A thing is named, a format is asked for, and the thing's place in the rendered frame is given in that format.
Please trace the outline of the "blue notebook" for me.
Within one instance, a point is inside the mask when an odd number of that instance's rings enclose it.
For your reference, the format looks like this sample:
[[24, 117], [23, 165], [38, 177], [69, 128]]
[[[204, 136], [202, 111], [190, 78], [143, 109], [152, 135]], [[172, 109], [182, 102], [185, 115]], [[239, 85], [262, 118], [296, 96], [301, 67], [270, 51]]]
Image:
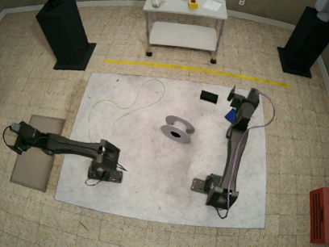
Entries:
[[233, 124], [235, 116], [235, 109], [232, 108], [225, 116], [224, 118], [227, 119], [231, 124]]

